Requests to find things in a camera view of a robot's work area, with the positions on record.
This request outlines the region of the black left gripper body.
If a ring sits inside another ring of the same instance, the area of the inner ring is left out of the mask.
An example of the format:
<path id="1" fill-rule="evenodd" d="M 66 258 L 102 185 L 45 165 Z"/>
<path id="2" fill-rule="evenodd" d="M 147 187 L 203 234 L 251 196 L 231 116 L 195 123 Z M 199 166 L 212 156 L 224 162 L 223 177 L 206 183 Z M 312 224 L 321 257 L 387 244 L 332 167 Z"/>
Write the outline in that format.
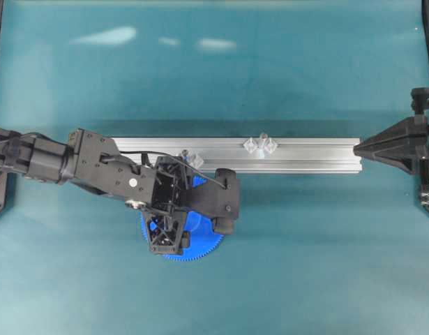
<path id="1" fill-rule="evenodd" d="M 134 209 L 165 212 L 176 202 L 181 166 L 173 171 L 135 163 L 114 139 L 78 129 L 69 135 L 70 182 L 84 190 L 128 202 Z"/>

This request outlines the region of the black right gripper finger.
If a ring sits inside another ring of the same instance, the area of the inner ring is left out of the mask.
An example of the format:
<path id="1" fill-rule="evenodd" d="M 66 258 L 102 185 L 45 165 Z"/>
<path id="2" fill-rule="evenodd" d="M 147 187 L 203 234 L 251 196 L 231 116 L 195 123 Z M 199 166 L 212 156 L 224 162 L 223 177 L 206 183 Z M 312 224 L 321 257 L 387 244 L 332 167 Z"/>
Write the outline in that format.
<path id="1" fill-rule="evenodd" d="M 354 146 L 356 156 L 387 164 L 407 174 L 419 173 L 419 147 L 424 144 L 416 117 L 408 117 Z"/>

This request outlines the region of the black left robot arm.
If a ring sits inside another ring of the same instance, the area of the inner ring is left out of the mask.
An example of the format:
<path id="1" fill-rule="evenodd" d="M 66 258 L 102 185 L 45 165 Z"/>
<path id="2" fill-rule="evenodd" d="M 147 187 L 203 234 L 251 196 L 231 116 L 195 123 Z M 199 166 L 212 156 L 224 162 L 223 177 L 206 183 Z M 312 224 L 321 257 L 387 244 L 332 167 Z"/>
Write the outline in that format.
<path id="1" fill-rule="evenodd" d="M 0 128 L 0 171 L 51 184 L 69 182 L 122 201 L 141 212 L 152 253 L 182 255 L 190 246 L 188 212 L 180 204 L 190 182 L 177 157 L 161 154 L 152 165 L 142 154 L 136 163 L 112 138 L 91 131 L 77 129 L 62 143 L 40 133 Z"/>

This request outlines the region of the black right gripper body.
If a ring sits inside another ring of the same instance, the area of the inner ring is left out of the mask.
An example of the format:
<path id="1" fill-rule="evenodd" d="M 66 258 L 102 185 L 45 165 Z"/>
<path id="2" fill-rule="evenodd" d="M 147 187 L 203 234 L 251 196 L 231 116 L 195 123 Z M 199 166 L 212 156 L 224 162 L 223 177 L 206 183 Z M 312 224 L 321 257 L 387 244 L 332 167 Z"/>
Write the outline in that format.
<path id="1" fill-rule="evenodd" d="M 419 147 L 419 202 L 429 214 L 429 87 L 412 90 L 412 108 L 417 124 L 421 126 L 421 138 L 424 141 Z"/>

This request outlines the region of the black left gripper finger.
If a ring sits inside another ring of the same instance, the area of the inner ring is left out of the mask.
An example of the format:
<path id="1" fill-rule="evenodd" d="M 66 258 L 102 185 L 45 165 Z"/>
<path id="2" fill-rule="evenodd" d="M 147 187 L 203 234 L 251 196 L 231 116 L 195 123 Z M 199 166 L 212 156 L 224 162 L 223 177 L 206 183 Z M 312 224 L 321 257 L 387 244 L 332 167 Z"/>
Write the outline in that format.
<path id="1" fill-rule="evenodd" d="M 170 216 L 143 213 L 149 250 L 156 255 L 182 255 L 190 246 L 190 233 L 185 230 L 188 213 L 174 211 Z"/>

